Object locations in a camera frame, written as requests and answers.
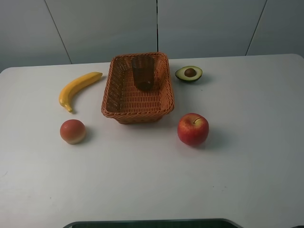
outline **apple stem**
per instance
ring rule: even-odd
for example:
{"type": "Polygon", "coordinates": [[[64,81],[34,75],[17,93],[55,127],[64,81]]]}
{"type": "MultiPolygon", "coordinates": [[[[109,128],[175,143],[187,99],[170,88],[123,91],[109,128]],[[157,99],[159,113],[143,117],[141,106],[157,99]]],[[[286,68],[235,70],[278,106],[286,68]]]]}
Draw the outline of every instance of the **apple stem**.
{"type": "Polygon", "coordinates": [[[200,119],[200,117],[199,117],[199,118],[197,118],[197,119],[195,119],[193,123],[195,124],[195,122],[196,122],[197,120],[199,120],[199,119],[200,119]]]}

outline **wicker basket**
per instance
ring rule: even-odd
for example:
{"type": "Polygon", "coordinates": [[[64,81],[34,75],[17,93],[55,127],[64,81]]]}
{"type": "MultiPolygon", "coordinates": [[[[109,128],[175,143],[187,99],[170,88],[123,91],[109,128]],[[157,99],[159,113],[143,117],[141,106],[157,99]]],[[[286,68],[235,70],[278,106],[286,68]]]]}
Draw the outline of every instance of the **wicker basket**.
{"type": "Polygon", "coordinates": [[[113,58],[104,90],[101,112],[121,124],[155,122],[174,109],[168,58],[160,52],[113,58]],[[149,92],[134,85],[131,60],[137,55],[154,58],[154,86],[149,92]]]}

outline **avocado flesh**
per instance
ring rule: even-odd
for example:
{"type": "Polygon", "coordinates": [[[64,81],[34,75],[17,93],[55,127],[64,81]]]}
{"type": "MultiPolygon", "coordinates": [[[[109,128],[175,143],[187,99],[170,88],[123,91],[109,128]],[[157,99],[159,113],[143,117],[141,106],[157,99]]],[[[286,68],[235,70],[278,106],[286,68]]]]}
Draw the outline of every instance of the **avocado flesh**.
{"type": "Polygon", "coordinates": [[[195,82],[195,81],[199,80],[199,78],[202,76],[202,74],[203,74],[203,71],[197,66],[184,66],[183,68],[181,68],[175,72],[175,76],[184,82],[195,82]],[[193,68],[196,71],[195,76],[193,76],[193,77],[185,76],[185,71],[189,68],[193,68]]]}

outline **basket rim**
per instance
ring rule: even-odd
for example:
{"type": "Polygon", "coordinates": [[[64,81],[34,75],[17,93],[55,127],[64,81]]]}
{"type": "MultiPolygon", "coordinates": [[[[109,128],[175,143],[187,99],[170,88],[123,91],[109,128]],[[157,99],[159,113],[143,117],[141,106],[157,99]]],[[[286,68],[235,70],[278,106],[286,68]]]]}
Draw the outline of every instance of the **basket rim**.
{"type": "Polygon", "coordinates": [[[122,57],[137,56],[137,55],[159,55],[159,56],[165,57],[166,62],[167,62],[167,66],[168,66],[166,81],[167,81],[167,83],[170,86],[170,92],[169,92],[170,101],[169,101],[169,105],[167,106],[167,108],[160,109],[160,110],[157,110],[157,111],[147,111],[147,112],[109,112],[109,111],[107,111],[107,108],[106,108],[106,100],[107,99],[105,98],[105,93],[104,93],[103,102],[102,102],[102,106],[101,106],[101,112],[102,112],[102,114],[104,116],[106,116],[108,118],[114,118],[115,119],[115,118],[119,118],[119,117],[136,115],[136,114],[137,115],[138,114],[143,114],[143,115],[144,114],[153,114],[153,115],[160,114],[160,115],[165,115],[165,114],[170,113],[174,109],[174,93],[173,93],[173,88],[172,88],[172,83],[171,83],[171,75],[170,75],[170,69],[169,69],[169,60],[168,60],[167,55],[165,53],[162,53],[162,52],[147,52],[147,53],[136,53],[136,54],[123,54],[123,55],[117,55],[117,56],[115,56],[112,59],[111,63],[110,63],[108,79],[107,79],[105,87],[107,88],[110,85],[110,81],[111,81],[111,77],[112,77],[112,74],[110,75],[110,73],[112,73],[114,61],[116,61],[117,59],[122,58],[122,57]]]}

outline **yellow banana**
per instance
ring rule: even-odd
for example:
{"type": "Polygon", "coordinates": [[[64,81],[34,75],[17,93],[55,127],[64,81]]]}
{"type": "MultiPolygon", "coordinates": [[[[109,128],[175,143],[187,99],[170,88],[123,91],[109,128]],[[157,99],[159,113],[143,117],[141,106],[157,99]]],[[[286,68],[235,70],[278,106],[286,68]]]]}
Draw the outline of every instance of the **yellow banana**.
{"type": "Polygon", "coordinates": [[[71,113],[73,111],[72,106],[71,106],[71,100],[72,100],[73,96],[79,90],[100,80],[102,75],[103,75],[103,73],[92,72],[92,73],[83,75],[83,76],[71,81],[60,92],[60,95],[59,95],[60,105],[71,113]]]}

